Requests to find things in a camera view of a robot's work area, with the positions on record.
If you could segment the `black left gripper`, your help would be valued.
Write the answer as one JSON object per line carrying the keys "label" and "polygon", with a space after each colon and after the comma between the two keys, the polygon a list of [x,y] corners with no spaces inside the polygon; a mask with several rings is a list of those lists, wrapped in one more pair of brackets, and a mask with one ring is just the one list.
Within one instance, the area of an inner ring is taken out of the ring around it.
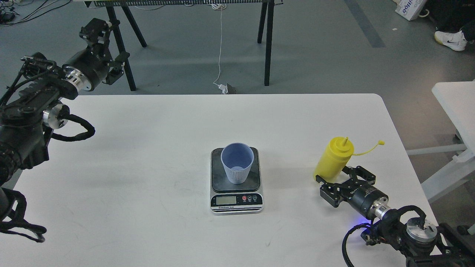
{"label": "black left gripper", "polygon": [[112,60],[109,50],[110,34],[119,24],[119,20],[93,18],[81,28],[79,36],[88,46],[62,66],[65,71],[64,80],[71,83],[78,92],[93,91],[101,82],[112,85],[124,74],[123,68],[130,53],[123,51]]}

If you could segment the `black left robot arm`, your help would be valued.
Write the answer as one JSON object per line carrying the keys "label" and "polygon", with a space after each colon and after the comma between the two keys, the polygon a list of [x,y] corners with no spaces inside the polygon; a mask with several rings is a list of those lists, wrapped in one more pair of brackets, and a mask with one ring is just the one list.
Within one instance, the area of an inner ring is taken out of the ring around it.
{"label": "black left robot arm", "polygon": [[100,83],[112,85],[124,74],[130,54],[122,51],[114,59],[109,51],[110,34],[119,24],[92,19],[79,33],[87,47],[63,66],[41,53],[22,58],[17,77],[1,98],[1,184],[19,169],[48,161],[51,139],[75,142],[95,134],[93,125],[71,114],[61,99],[74,100]]}

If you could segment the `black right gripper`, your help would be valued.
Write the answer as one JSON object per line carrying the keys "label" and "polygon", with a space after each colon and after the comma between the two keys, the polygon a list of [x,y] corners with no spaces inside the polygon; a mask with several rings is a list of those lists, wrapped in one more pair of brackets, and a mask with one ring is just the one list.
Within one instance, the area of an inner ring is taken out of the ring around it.
{"label": "black right gripper", "polygon": [[361,166],[345,166],[343,172],[350,178],[342,184],[330,183],[319,175],[315,176],[321,184],[320,196],[334,208],[346,201],[366,219],[376,218],[376,209],[389,201],[385,193],[373,186],[376,176]]}

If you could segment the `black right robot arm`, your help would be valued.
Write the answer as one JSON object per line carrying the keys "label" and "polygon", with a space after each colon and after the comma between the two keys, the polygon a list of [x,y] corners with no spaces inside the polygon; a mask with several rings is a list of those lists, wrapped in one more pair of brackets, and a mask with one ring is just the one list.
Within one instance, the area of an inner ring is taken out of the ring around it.
{"label": "black right robot arm", "polygon": [[319,175],[320,195],[331,206],[343,201],[369,222],[352,227],[342,241],[343,260],[352,267],[348,252],[349,235],[363,229],[361,238],[366,245],[391,245],[406,258],[407,267],[473,267],[474,248],[446,223],[435,226],[426,213],[415,205],[399,209],[387,205],[388,196],[377,189],[376,177],[361,166],[343,167],[349,179],[342,184],[327,182]]}

